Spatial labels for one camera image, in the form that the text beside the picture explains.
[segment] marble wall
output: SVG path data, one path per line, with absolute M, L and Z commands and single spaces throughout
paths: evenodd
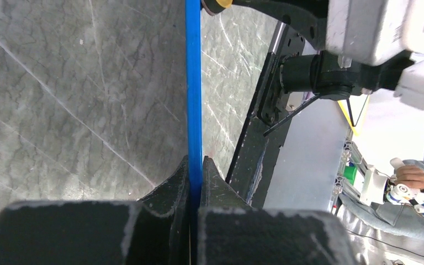
M 226 177 L 277 21 L 232 6 L 203 12 L 202 90 L 204 155 Z
M 204 154 L 224 176 L 275 21 L 202 15 Z M 184 20 L 184 0 L 0 0 L 0 209 L 138 199 L 174 171 L 187 154 Z

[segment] yellow edge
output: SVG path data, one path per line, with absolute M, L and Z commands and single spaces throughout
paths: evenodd
M 217 4 L 219 4 L 223 8 L 228 8 L 231 6 L 233 0 L 216 0 Z
M 350 128 L 352 129 L 353 134 L 355 134 L 355 136 L 359 136 L 360 133 L 362 132 L 362 126 L 365 123 L 365 116 L 367 114 L 368 102 L 369 101 L 370 101 L 370 96 L 367 97 L 367 102 L 365 103 L 365 107 L 363 108 L 362 113 L 361 113 L 361 120 L 360 120 L 359 124 L 357 124 L 358 126 L 356 126 L 356 127 L 353 127 L 351 122 L 350 122 L 350 116 L 348 115 L 348 110 L 346 110 L 345 106 L 342 104 L 342 102 L 344 102 L 344 101 L 338 101 L 337 102 L 339 104 L 339 107 L 342 110 L 342 113 L 345 116 L 345 119 L 348 122 L 348 126 L 350 126 Z

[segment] person's hand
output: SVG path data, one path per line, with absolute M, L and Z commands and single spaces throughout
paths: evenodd
M 414 165 L 406 165 L 396 170 L 397 184 L 404 184 L 412 189 L 424 189 L 424 171 Z

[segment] gray metal panel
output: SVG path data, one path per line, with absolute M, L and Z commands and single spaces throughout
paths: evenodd
M 336 102 L 318 100 L 291 122 L 264 208 L 328 210 L 348 124 Z

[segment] blue plastic rod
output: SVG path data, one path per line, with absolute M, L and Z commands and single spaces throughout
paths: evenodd
M 202 99 L 200 70 L 200 0 L 186 0 L 186 83 L 191 240 L 197 236 L 197 210 L 202 187 Z

